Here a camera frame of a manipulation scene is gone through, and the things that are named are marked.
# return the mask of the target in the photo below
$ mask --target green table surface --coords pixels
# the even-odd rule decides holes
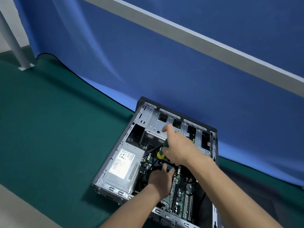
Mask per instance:
[[[23,50],[36,65],[26,71],[11,52],[0,54],[0,184],[63,228],[97,228],[118,205],[96,195],[91,182],[134,113],[54,56],[35,60]],[[275,187],[295,224],[303,224],[300,187],[224,158],[219,163]]]

